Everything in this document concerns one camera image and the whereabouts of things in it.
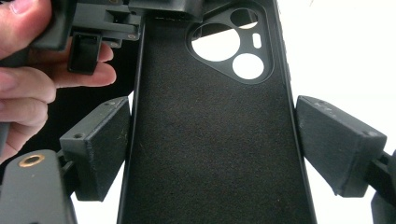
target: black phone case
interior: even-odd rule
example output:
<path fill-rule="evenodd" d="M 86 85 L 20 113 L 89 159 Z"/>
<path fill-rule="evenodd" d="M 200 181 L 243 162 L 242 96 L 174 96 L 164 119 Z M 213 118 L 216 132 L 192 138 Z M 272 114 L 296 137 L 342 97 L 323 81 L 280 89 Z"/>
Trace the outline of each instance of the black phone case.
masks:
<path fill-rule="evenodd" d="M 240 8 L 258 16 L 253 30 L 228 19 Z M 276 2 L 207 1 L 205 12 L 241 36 L 225 62 L 194 53 L 201 24 L 146 18 L 119 223 L 315 223 Z M 263 47 L 247 47 L 247 32 Z M 230 70 L 244 50 L 260 55 L 264 77 Z"/>

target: brass screw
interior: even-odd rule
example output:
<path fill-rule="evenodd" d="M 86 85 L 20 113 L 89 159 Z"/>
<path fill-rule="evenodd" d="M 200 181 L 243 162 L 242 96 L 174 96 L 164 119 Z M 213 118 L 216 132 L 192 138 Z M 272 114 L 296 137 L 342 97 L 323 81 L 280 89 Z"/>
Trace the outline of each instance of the brass screw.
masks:
<path fill-rule="evenodd" d="M 23 168 L 31 167 L 42 162 L 46 157 L 41 154 L 28 156 L 20 161 L 19 166 Z"/>

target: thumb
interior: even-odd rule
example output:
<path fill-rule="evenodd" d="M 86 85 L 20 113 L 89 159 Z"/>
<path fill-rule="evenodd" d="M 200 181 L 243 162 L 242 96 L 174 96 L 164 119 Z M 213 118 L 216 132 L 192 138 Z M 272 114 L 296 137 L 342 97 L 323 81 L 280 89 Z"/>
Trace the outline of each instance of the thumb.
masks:
<path fill-rule="evenodd" d="M 50 0 L 14 0 L 0 5 L 0 59 L 26 48 L 50 22 Z"/>

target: fingernail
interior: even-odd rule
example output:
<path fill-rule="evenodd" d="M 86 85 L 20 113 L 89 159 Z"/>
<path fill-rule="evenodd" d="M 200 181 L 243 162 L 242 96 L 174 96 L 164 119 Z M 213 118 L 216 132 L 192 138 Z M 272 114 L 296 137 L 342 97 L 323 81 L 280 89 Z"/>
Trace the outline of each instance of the fingernail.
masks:
<path fill-rule="evenodd" d="M 15 14 L 26 12 L 35 2 L 35 0 L 14 0 L 9 7 Z"/>
<path fill-rule="evenodd" d="M 10 74 L 0 72 L 0 91 L 9 91 L 17 86 L 17 80 Z"/>

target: human hand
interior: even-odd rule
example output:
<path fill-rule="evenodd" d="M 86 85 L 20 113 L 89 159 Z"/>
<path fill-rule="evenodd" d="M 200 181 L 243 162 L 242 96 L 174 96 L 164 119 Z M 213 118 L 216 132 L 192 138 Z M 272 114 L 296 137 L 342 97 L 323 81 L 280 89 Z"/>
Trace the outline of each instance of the human hand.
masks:
<path fill-rule="evenodd" d="M 0 5 L 0 60 L 26 48 L 44 31 L 50 16 L 50 0 L 15 0 Z M 99 87 L 115 81 L 114 69 L 105 63 L 113 57 L 110 47 L 101 47 L 92 76 L 67 72 L 69 49 L 70 45 L 64 52 L 31 50 L 28 66 L 0 67 L 0 122 L 11 122 L 0 163 L 17 154 L 44 126 L 57 88 Z"/>

